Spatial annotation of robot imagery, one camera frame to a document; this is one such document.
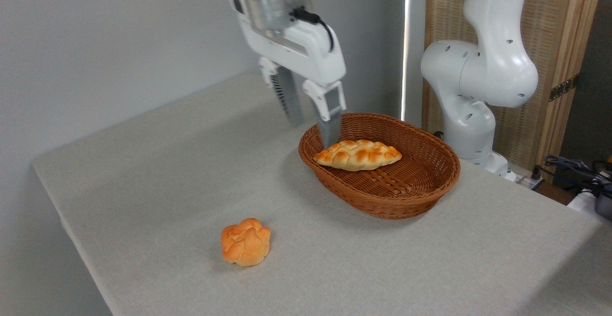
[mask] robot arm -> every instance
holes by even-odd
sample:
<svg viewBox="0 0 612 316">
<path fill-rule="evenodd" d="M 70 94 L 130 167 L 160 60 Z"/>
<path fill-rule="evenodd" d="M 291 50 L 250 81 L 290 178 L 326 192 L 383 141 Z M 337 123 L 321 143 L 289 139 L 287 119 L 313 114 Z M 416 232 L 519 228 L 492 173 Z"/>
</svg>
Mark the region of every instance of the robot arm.
<svg viewBox="0 0 612 316">
<path fill-rule="evenodd" d="M 334 30 L 310 13 L 311 0 L 230 0 L 260 68 L 285 114 L 302 122 L 291 72 L 306 78 L 302 89 L 319 113 L 324 146 L 337 142 L 341 112 L 346 109 L 342 84 L 346 66 Z"/>
<path fill-rule="evenodd" d="M 434 42 L 421 70 L 444 116 L 444 140 L 459 158 L 513 179 L 505 158 L 492 152 L 495 118 L 487 105 L 520 107 L 537 87 L 537 69 L 520 35 L 524 0 L 465 0 L 463 12 L 478 45 Z"/>
</svg>

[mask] round bread roll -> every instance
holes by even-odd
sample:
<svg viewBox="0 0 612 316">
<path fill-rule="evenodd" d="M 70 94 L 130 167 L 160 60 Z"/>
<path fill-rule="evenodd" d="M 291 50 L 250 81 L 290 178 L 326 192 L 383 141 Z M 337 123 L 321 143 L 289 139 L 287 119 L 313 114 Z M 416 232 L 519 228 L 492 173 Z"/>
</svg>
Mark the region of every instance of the round bread roll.
<svg viewBox="0 0 612 316">
<path fill-rule="evenodd" d="M 223 259 L 240 266 L 261 263 L 270 252 L 270 228 L 255 218 L 230 225 L 221 231 Z"/>
<path fill-rule="evenodd" d="M 374 170 L 380 166 L 399 161 L 402 154 L 393 146 L 382 142 L 343 140 L 315 154 L 315 161 L 320 165 L 356 172 Z"/>
</svg>

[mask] brown wicker basket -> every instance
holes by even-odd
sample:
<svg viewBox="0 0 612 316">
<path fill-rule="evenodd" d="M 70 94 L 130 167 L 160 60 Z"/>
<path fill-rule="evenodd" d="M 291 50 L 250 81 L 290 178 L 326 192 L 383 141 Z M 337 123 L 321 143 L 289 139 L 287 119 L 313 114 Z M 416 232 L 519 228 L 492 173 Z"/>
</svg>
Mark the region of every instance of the brown wicker basket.
<svg viewBox="0 0 612 316">
<path fill-rule="evenodd" d="M 323 150 L 318 125 L 302 136 L 299 154 L 321 183 L 359 211 L 379 218 L 403 219 L 429 211 L 457 183 L 459 158 L 439 138 L 391 116 L 349 113 L 342 116 L 341 140 L 384 142 L 402 159 L 375 170 L 347 172 L 318 165 Z"/>
</svg>

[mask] cable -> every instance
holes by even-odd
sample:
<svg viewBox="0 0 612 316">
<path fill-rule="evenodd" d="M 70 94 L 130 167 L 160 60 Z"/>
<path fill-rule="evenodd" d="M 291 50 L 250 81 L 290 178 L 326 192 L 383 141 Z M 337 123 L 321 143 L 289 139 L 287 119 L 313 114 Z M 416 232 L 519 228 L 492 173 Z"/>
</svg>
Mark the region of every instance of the cable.
<svg viewBox="0 0 612 316">
<path fill-rule="evenodd" d="M 321 26 L 323 26 L 323 28 L 325 28 L 326 31 L 328 31 L 328 36 L 329 36 L 329 52 L 331 53 L 334 50 L 334 36 L 332 35 L 332 31 L 329 30 L 328 25 L 325 24 L 325 22 L 323 22 L 323 20 L 319 19 L 319 23 L 321 24 Z"/>
<path fill-rule="evenodd" d="M 329 52 L 331 53 L 334 50 L 334 35 L 332 34 L 331 29 L 328 27 L 327 24 L 325 24 L 325 22 L 323 22 L 319 15 L 306 11 L 306 8 L 304 6 L 293 9 L 291 13 L 289 13 L 289 15 L 295 17 L 298 20 L 306 21 L 310 24 L 321 24 L 321 26 L 323 26 L 323 28 L 325 28 L 325 30 L 328 32 Z"/>
<path fill-rule="evenodd" d="M 564 183 L 568 183 L 570 185 L 574 185 L 576 187 L 582 188 L 582 189 L 587 189 L 590 190 L 591 192 L 593 192 L 593 194 L 595 195 L 595 193 L 597 194 L 601 194 L 603 196 L 606 196 L 608 198 L 612 198 L 612 195 L 610 194 L 609 190 L 605 189 L 605 185 L 603 185 L 601 183 L 601 181 L 593 181 L 593 183 L 591 184 L 584 184 L 584 183 L 579 183 L 576 181 L 572 181 L 569 179 L 566 179 L 562 176 L 559 176 L 558 174 L 555 174 L 553 172 L 549 172 L 548 170 L 542 168 L 542 166 L 536 165 L 535 168 L 537 168 L 539 170 L 539 172 L 543 172 L 546 173 L 550 176 L 552 176 L 555 179 L 559 179 L 559 181 L 563 181 Z"/>
</svg>

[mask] gray tablecloth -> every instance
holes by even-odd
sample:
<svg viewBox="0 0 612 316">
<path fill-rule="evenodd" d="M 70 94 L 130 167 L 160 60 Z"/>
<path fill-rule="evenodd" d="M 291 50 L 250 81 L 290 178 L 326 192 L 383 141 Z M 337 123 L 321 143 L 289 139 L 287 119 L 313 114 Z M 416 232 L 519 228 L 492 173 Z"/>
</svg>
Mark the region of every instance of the gray tablecloth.
<svg viewBox="0 0 612 316">
<path fill-rule="evenodd" d="M 612 315 L 610 228 L 466 164 L 426 214 L 368 216 L 301 162 L 313 123 L 247 74 L 34 167 L 117 316 Z M 271 251 L 228 264 L 220 232 L 250 217 Z"/>
</svg>

